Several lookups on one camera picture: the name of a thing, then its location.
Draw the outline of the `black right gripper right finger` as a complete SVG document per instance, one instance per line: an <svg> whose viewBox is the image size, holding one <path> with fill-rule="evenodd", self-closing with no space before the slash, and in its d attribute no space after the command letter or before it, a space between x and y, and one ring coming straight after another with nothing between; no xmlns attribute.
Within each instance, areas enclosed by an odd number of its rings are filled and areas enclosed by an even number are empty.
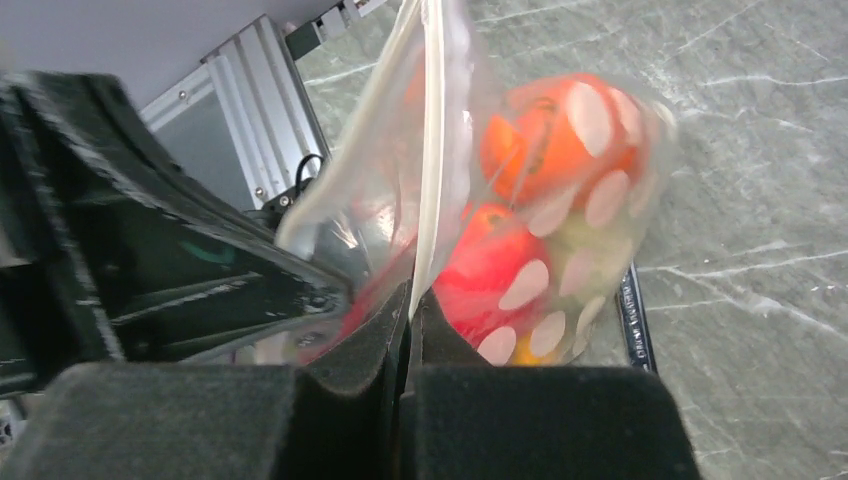
<svg viewBox="0 0 848 480"><path fill-rule="evenodd" d="M399 401L402 479L696 479L676 402L633 367L494 367L426 294Z"/></svg>

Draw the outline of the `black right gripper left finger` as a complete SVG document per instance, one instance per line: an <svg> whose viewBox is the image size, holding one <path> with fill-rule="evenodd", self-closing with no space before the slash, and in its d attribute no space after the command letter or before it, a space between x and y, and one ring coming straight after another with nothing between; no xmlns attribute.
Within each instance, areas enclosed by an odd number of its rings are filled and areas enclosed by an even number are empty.
<svg viewBox="0 0 848 480"><path fill-rule="evenodd" d="M88 363L63 372L5 479L383 479L408 285L305 366Z"/></svg>

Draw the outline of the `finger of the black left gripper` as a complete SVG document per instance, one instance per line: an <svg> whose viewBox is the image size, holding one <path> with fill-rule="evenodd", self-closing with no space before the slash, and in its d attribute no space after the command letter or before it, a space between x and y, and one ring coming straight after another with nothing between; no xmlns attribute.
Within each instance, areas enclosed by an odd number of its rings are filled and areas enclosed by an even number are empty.
<svg viewBox="0 0 848 480"><path fill-rule="evenodd" d="M188 177L110 75L1 78L1 394L87 362L335 340L337 273Z"/></svg>

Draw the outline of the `yellow bell pepper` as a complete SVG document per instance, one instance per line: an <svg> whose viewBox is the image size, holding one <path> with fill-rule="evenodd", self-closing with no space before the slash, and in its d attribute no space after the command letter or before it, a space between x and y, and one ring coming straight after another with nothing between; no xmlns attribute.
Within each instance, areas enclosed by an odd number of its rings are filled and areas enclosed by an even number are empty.
<svg viewBox="0 0 848 480"><path fill-rule="evenodd" d="M560 345L545 355L534 354L531 350L531 336L527 334L518 339L508 364L512 366L552 365L559 363L563 354L564 350Z"/></svg>

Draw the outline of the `red bell pepper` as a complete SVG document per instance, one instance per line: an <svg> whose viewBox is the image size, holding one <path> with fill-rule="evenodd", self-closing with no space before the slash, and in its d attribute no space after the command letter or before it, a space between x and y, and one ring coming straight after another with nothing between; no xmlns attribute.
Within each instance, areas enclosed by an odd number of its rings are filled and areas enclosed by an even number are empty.
<svg viewBox="0 0 848 480"><path fill-rule="evenodd" d="M543 312L550 282L541 239L507 207L486 203L472 213L429 291L421 323L426 340L465 343L492 365L505 365Z"/></svg>

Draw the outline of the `green cabbage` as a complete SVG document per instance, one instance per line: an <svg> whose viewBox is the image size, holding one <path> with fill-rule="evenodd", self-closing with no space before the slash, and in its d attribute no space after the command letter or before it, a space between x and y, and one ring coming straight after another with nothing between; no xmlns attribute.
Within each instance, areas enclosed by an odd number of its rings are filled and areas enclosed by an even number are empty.
<svg viewBox="0 0 848 480"><path fill-rule="evenodd" d="M636 244L634 230L626 224L615 221L595 228L580 214L568 216L546 240L558 295L586 303L613 292Z"/></svg>

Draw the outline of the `clear polka dot zip bag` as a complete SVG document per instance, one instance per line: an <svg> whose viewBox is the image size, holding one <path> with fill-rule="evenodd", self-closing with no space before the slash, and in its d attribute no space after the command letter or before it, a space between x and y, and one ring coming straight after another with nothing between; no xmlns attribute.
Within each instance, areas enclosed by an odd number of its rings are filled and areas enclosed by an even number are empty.
<svg viewBox="0 0 848 480"><path fill-rule="evenodd" d="M363 96L340 137L337 156L288 212L275 242L312 261L327 261L350 277L352 330L400 284L411 310L431 294L472 213L486 203L507 207L517 223L541 239L572 214L601 228L615 221L645 238L678 150L678 125L666 100L631 82L593 74L633 95L645 118L645 170L634 185L614 170L575 199L582 177L518 205L502 199L480 167L483 134L506 110L506 94L462 1L405 1ZM559 363L586 348L596 316L613 292L586 303L558 295L552 262L543 312L531 350L560 345Z"/></svg>

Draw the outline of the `small orange pumpkin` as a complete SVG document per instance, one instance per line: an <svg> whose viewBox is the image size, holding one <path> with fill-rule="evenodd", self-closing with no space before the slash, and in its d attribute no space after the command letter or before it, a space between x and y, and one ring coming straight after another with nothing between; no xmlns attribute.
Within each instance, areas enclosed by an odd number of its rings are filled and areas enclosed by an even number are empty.
<svg viewBox="0 0 848 480"><path fill-rule="evenodd" d="M574 73L513 88L505 100L480 149L482 173L502 199L526 205L586 177L575 199L581 208L614 170L630 185L641 179L648 148L633 95L596 75Z"/></svg>

